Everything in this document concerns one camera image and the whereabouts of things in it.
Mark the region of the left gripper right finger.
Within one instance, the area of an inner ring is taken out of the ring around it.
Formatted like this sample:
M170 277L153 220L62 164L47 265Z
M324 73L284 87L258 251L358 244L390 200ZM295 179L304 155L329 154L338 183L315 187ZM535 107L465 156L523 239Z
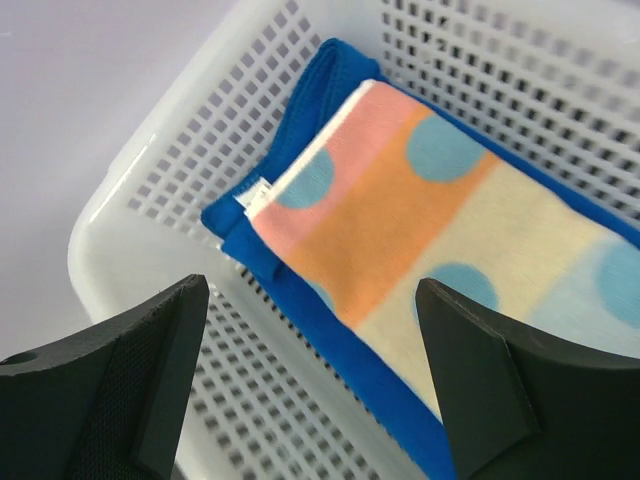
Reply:
M415 301L459 478L638 477L637 359L545 333L434 279Z

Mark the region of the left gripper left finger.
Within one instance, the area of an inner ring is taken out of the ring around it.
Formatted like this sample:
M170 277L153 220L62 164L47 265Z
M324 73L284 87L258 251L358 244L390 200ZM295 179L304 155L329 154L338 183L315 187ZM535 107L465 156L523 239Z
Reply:
M189 275L2 360L2 478L170 478L208 301L205 277Z

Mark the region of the blue microfiber towel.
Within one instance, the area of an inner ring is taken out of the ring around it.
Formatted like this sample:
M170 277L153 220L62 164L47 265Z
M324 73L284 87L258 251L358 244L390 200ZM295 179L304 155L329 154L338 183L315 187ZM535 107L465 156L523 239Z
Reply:
M288 273L280 280L269 280L254 274L248 267L259 247L257 236L249 230L245 210L255 196L259 182L273 183L283 175L295 157L302 153L304 143L312 140L367 80L385 83L424 104L501 160L550 190L572 210L621 236L638 251L639 232L594 200L536 171L505 150L491 146L486 139L451 117L392 86L375 60L350 45L331 39L320 46L293 90L266 157L233 189L208 206L202 212L201 220L221 240L222 251L249 270L282 313L332 364L364 406L429 477L461 479L456 473L440 408L430 410L296 274Z

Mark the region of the light blue cartoon towel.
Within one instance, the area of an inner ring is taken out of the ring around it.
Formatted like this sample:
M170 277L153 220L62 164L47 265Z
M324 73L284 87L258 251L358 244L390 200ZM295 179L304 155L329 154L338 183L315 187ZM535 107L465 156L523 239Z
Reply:
M415 292L434 278L552 335L639 353L639 251L424 104L367 80L245 214L254 274L300 277L439 408Z

